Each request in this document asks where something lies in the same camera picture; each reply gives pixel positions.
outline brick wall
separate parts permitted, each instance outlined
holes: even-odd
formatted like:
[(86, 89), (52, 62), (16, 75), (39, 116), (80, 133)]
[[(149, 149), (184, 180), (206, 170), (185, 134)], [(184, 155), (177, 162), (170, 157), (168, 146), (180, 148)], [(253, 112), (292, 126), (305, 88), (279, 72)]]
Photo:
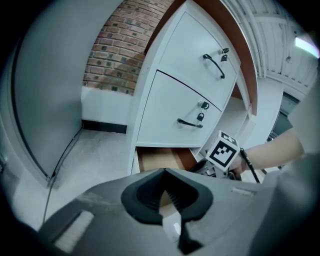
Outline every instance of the brick wall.
[(120, 4), (95, 40), (83, 86), (133, 95), (144, 50), (173, 1), (129, 0)]

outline black baseboard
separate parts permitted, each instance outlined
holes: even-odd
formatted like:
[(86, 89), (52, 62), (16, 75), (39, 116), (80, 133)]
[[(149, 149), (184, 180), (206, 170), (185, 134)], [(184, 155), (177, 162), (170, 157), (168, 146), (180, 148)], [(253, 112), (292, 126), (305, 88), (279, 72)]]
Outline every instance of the black baseboard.
[(100, 132), (110, 132), (110, 133), (118, 133), (118, 134), (126, 134), (127, 126), (123, 124), (115, 124), (108, 122), (97, 122), (97, 121), (89, 121), (82, 120), (83, 129), (100, 131)]

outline gray floor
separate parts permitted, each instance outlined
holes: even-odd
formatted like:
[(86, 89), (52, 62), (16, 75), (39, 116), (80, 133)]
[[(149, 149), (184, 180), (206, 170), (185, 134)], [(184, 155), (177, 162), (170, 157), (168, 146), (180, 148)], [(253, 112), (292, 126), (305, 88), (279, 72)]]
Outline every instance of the gray floor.
[[(64, 160), (53, 186), (46, 219), (89, 188), (127, 175), (123, 148), (125, 134), (83, 130), (78, 142)], [(8, 199), (16, 216), (34, 229), (42, 224), (48, 188), (28, 173), (20, 180), (5, 174)]]

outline ceiling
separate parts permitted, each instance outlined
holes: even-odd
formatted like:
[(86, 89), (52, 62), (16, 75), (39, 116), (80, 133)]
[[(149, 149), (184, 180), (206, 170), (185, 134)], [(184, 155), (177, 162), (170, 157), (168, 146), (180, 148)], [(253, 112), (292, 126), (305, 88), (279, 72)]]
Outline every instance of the ceiling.
[(272, 78), (306, 94), (317, 78), (318, 60), (295, 46), (295, 37), (311, 38), (273, 0), (222, 0), (248, 41), (257, 76)]

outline forearm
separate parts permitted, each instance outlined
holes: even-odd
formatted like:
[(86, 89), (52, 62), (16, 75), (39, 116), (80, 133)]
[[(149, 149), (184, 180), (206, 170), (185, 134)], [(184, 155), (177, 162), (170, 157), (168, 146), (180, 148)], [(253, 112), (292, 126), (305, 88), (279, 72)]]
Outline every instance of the forearm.
[(246, 149), (245, 152), (256, 170), (281, 166), (304, 154), (293, 129), (287, 130), (268, 143)]

